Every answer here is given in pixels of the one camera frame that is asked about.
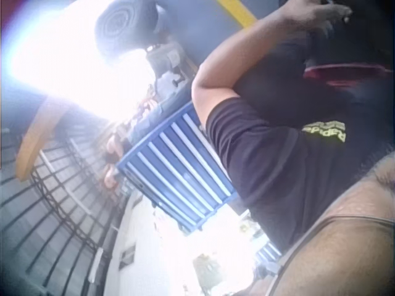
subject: wheel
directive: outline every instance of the wheel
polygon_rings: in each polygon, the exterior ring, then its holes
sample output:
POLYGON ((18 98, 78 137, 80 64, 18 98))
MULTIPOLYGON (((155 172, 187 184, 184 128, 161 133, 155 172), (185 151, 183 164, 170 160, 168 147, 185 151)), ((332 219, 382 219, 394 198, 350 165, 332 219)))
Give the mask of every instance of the wheel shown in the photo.
POLYGON ((157 21, 158 12, 152 0, 115 1, 96 22, 96 44, 106 57, 147 48, 155 43, 157 21))

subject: yellow pole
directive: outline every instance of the yellow pole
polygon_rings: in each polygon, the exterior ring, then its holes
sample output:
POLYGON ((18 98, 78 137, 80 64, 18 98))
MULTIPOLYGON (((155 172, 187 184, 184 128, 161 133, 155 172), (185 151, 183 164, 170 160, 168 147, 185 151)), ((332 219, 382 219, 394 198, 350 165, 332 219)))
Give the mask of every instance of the yellow pole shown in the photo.
POLYGON ((257 20, 240 0, 217 0, 217 2, 225 8, 243 28, 251 26, 257 20))

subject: man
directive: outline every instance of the man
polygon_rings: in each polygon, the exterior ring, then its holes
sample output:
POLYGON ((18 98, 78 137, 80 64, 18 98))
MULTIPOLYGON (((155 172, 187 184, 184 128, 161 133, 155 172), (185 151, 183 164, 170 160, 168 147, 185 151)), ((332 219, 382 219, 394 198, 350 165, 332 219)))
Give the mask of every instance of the man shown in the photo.
POLYGON ((395 154, 336 199, 279 264, 238 295, 394 295, 395 154))
MULTIPOLYGON (((298 55, 279 58, 272 51, 292 34, 351 13, 319 0, 289 0, 216 48, 193 83, 195 109, 235 189, 282 252, 393 143, 393 115, 371 97, 368 104, 305 80, 298 55), (256 82, 265 87, 248 92, 238 82, 258 63, 273 75, 262 75, 256 82), (289 65, 287 72, 278 71, 281 64, 289 65)), ((285 44, 280 53, 290 49, 285 44)), ((384 99, 387 94, 375 97, 384 99)))

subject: window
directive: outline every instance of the window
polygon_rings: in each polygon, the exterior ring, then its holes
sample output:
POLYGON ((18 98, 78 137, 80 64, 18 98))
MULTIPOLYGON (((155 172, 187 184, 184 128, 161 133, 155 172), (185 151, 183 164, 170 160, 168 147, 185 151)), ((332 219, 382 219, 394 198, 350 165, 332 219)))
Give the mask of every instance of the window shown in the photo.
POLYGON ((131 265, 135 262, 136 244, 132 245, 130 248, 122 252, 121 261, 119 263, 119 269, 131 265))

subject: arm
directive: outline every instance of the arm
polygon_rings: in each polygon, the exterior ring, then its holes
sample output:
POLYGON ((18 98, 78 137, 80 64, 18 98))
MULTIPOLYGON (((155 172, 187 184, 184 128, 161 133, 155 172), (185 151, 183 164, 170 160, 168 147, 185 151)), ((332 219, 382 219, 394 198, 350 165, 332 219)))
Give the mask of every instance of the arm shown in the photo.
POLYGON ((351 13, 345 6, 320 5, 320 0, 289 0, 252 27, 231 36, 201 65, 192 85, 192 98, 205 126, 211 110, 222 101, 238 97, 233 87, 240 77, 290 33, 312 28, 328 19, 351 13))

